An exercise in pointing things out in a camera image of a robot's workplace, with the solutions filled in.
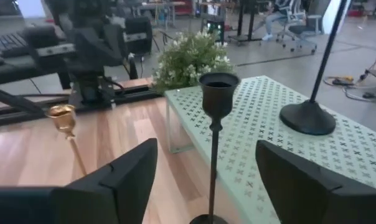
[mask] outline black candle holder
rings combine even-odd
[[[333,23],[332,32],[326,45],[325,53],[319,67],[318,76],[310,100],[301,104],[286,105],[280,112],[280,119],[291,129],[304,134],[325,135],[335,130],[336,121],[332,115],[324,111],[316,102],[316,96],[324,75],[326,63],[331,54],[334,39],[339,29],[347,0],[342,0]]]
[[[200,87],[203,92],[202,107],[207,116],[212,119],[210,130],[213,132],[210,165],[209,214],[195,217],[190,224],[227,224],[223,218],[214,215],[217,154],[219,149],[219,132],[223,129],[221,119],[231,113],[233,92],[239,82],[238,77],[229,73],[206,73],[199,77]]]

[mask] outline metal stand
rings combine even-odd
[[[217,157],[219,152],[219,132],[222,129],[221,120],[214,121],[210,125],[213,131],[212,136],[212,161],[210,165],[210,193],[209,193],[209,214],[195,217],[190,224],[227,224],[223,218],[214,215],[215,179],[217,175]]]
[[[335,130],[335,119],[328,112],[322,110],[315,99],[318,93],[319,85],[322,81],[326,63],[329,55],[331,54],[337,30],[341,23],[346,2],[347,0],[342,0],[339,10],[337,11],[332,32],[326,45],[324,57],[322,58],[321,66],[319,67],[317,79],[310,100],[297,105],[286,105],[280,112],[280,119],[282,122],[284,122],[284,124],[291,129],[300,133],[318,136],[330,134],[333,132],[333,130]]]

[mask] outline perforated metal table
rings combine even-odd
[[[167,91],[166,98],[168,136],[172,108],[193,146],[210,163],[212,134],[200,87]],[[376,132],[323,107],[335,117],[336,130],[328,136],[297,133],[280,121],[279,112],[284,105],[304,100],[304,95],[265,76],[243,79],[235,91],[233,110],[222,120],[217,178],[245,223],[280,223],[256,165],[260,139],[376,188]],[[171,152],[188,149],[172,147],[170,138],[169,147]]]

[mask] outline black metal pole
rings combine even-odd
[[[248,33],[248,41],[251,41],[251,33],[253,32],[253,23],[255,20],[255,1],[251,0],[249,1],[249,7],[250,7],[250,22],[249,22],[249,33]]]
[[[243,3],[244,3],[244,0],[241,0],[240,6],[239,6],[239,19],[238,19],[238,31],[237,31],[238,36],[242,34],[243,8],[244,8]]]
[[[319,86],[320,86],[321,81],[322,81],[322,76],[324,75],[327,60],[329,58],[329,55],[331,54],[333,42],[335,40],[337,30],[339,28],[339,25],[340,25],[340,22],[341,22],[341,19],[342,19],[342,16],[343,16],[343,12],[344,12],[344,9],[345,9],[346,2],[347,2],[347,0],[342,0],[340,2],[339,10],[337,11],[336,18],[335,18],[335,21],[333,23],[332,32],[329,36],[329,40],[327,41],[325,53],[324,53],[324,56],[322,58],[321,67],[319,67],[318,76],[317,76],[317,80],[315,81],[313,93],[311,94],[311,98],[310,98],[311,103],[314,103],[315,98],[317,97],[318,89],[319,89]]]
[[[210,165],[210,195],[209,195],[209,223],[213,224],[214,220],[214,195],[215,179],[217,175],[217,154],[219,151],[219,131],[213,131],[212,137],[212,158]]]

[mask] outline potted plant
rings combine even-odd
[[[164,93],[196,86],[198,77],[208,72],[234,73],[226,44],[215,43],[216,38],[206,30],[177,33],[177,38],[159,56],[159,67],[153,71],[153,88]]]

